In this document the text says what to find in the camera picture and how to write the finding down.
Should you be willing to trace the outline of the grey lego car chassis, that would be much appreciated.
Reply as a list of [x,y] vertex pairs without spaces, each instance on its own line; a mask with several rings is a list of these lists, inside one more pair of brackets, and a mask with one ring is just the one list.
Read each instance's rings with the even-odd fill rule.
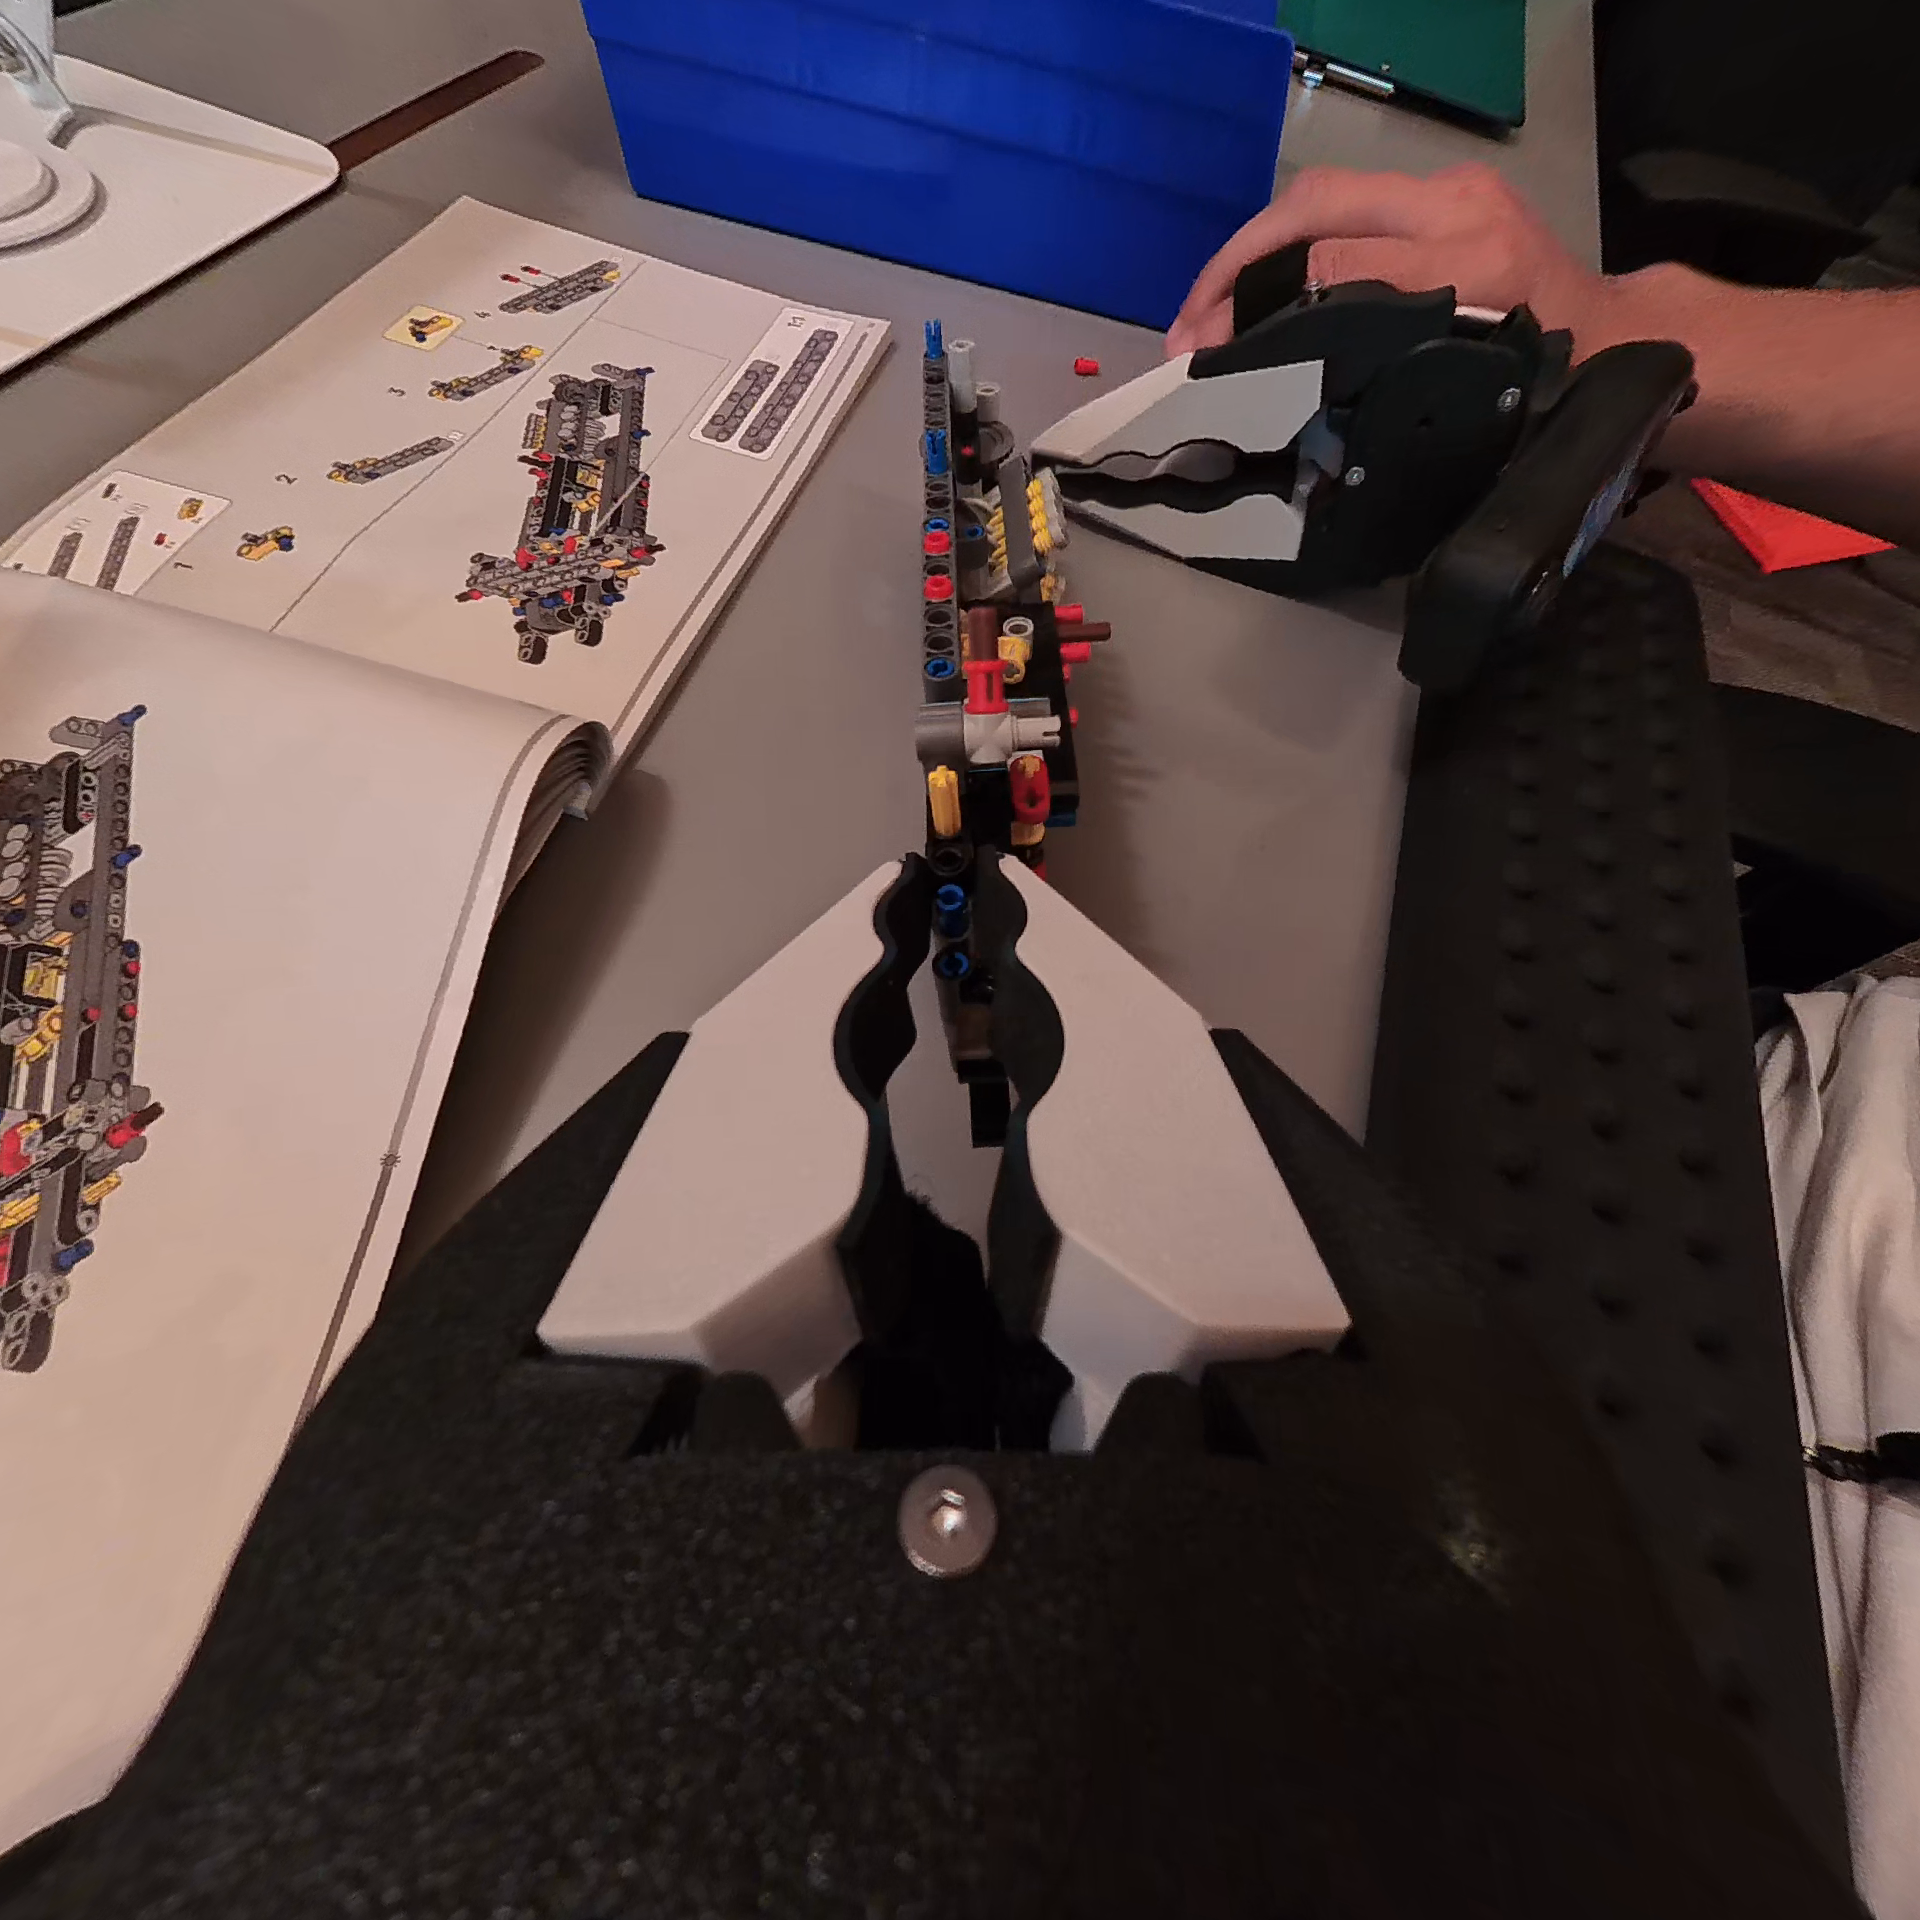
[[1078,822],[1073,673],[1114,636],[1070,600],[1056,481],[1023,454],[969,340],[923,328],[922,706],[930,972],[975,1146],[1014,1108],[992,1053],[994,963],[977,931],[987,853],[1044,876],[1047,838]]

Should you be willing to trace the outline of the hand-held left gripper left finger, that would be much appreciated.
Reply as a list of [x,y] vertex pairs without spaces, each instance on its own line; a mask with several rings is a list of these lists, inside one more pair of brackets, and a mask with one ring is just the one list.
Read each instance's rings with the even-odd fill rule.
[[563,1358],[767,1381],[810,1446],[857,1438],[862,1339],[836,1245],[908,1053],[905,858],[878,867],[690,1032],[544,1310]]

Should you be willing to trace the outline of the lego instruction booklet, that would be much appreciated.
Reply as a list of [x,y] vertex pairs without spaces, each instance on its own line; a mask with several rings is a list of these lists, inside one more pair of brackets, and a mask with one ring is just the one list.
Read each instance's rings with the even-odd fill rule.
[[463,198],[8,545],[8,1850],[175,1692],[498,908],[887,342]]

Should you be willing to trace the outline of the black mesh office chair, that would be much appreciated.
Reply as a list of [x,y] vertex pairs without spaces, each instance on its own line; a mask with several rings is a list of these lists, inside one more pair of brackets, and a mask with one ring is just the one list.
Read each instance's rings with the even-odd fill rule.
[[1598,3],[1601,262],[1913,288],[1915,3]]

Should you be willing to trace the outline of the orange traffic cone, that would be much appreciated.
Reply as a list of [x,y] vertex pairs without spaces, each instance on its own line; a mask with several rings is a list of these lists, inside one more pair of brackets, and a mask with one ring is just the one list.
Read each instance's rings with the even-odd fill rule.
[[1894,552],[1894,541],[1710,478],[1695,478],[1690,488],[1762,573],[1865,560]]

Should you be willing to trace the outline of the blue plastic bin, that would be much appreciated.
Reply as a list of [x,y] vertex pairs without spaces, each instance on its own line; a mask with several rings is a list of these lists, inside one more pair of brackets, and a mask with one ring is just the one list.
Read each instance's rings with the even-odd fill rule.
[[1246,8],[586,3],[635,194],[1166,328],[1268,198]]

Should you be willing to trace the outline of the person's right hand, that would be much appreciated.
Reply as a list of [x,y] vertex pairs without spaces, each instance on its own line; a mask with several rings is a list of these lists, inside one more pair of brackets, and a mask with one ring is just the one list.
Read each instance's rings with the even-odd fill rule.
[[1239,275],[1297,244],[1307,244],[1307,276],[1323,285],[1450,285],[1459,305],[1524,305],[1547,330],[1568,330],[1578,352],[1622,337],[1603,278],[1489,168],[1459,165],[1435,177],[1312,168],[1211,257],[1168,328],[1166,352],[1228,342]]

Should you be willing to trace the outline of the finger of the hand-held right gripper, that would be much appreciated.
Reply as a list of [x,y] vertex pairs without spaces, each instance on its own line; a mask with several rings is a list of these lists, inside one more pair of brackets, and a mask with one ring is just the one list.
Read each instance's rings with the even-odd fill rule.
[[1291,563],[1326,474],[1297,453],[1121,453],[1054,481],[1078,520],[1176,560]]
[[1089,400],[1040,432],[1040,466],[1122,484],[1223,482],[1291,449],[1323,405],[1323,361],[1198,376],[1193,352]]

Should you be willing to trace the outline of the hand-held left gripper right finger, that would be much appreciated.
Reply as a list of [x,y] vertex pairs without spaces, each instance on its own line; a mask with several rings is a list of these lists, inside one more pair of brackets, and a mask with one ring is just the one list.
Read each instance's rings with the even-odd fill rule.
[[982,950],[1016,1102],[1009,1435],[1087,1452],[1140,1377],[1338,1346],[1351,1316],[1204,1019],[1016,860],[982,867]]

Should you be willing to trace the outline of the black perforated mat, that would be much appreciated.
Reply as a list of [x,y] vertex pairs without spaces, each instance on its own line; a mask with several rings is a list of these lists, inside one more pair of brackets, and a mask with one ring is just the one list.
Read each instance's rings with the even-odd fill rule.
[[1410,746],[1367,1140],[1609,1457],[1728,1730],[1855,1891],[1702,618],[1603,545]]

